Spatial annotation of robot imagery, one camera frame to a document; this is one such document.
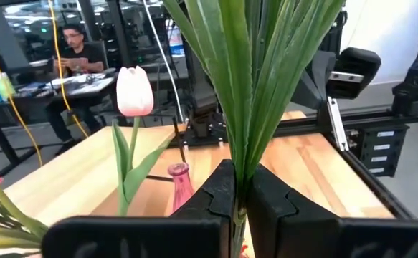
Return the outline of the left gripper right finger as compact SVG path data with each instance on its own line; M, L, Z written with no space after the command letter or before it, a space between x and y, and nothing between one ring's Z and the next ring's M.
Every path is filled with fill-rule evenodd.
M339 217L264 166L247 211L256 258L418 258L418 220Z

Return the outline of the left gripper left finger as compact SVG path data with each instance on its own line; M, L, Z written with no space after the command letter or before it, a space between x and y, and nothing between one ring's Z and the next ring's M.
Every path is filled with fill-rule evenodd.
M223 160L168 217L73 216L42 240L43 258L231 258L234 166Z

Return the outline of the pink glass vase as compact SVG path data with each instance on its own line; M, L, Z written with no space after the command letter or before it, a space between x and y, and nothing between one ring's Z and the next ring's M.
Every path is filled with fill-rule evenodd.
M172 177L174 183L173 212L175 212L194 195L194 188L191 184L187 163L170 165L168 174Z

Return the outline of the pink artificial tulip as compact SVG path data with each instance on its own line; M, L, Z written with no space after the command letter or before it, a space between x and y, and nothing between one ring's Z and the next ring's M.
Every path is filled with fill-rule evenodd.
M112 124L118 173L118 215L125 216L139 187L171 141L165 140L137 166L133 165L140 120L151 114L154 106L153 90L146 71L139 66L122 67L116 82L116 97L120 113L134 118L129 143L117 123Z

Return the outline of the purple artificial flower bunch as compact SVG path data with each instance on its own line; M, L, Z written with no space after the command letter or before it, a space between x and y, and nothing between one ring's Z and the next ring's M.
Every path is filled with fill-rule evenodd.
M163 0L208 74L235 170L239 258L247 191L295 88L345 0Z

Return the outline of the control box with white labels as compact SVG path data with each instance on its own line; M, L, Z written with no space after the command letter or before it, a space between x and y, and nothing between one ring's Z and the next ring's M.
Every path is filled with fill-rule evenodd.
M352 130L348 134L351 152L377 177L394 177L408 125Z

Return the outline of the dark grey desk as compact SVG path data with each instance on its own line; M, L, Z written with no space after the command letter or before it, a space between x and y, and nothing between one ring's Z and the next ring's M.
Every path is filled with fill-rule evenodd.
M70 102L90 99L99 99L109 95L114 96L113 84L116 81L117 75L105 76L101 80L97 76L93 77L92 82L88 83L88 79L84 83L81 82L66 82L64 86L65 95L62 94L61 89L53 90L37 90L37 93L32 93L24 97L12 95L12 100L16 108L23 107L24 104L42 105L43 103L60 102L66 99L69 106ZM6 156L9 164L0 170L0 177L5 176L11 170L16 168L26 159L38 154L39 150L43 147L56 146L59 143L38 145L34 143L32 146L25 146L21 148L14 148L5 136L3 130L0 127L0 153Z

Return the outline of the person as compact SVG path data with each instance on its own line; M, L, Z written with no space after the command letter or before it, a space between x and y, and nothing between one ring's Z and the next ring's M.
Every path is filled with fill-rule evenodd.
M60 50L63 77L71 77L76 72L99 73L105 69L105 62L101 52L94 46L85 44L84 34L80 25L64 25L62 27L62 35L68 45L68 48ZM55 135L65 145L75 142L61 116L61 113L66 109L66 105L63 102L52 102L46 107L48 121Z

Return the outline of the green translucent container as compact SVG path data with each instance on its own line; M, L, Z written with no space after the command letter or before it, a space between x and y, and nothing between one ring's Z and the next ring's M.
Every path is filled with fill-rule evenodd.
M16 93L8 75L5 72L0 73L0 96L3 101L7 101L10 95Z

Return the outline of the silver aluminium bracket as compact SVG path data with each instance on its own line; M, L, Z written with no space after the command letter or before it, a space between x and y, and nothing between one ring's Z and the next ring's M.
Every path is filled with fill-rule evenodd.
M349 151L346 132L343 126L337 99L328 97L327 106L331 119L333 134L336 140L336 145L340 151Z

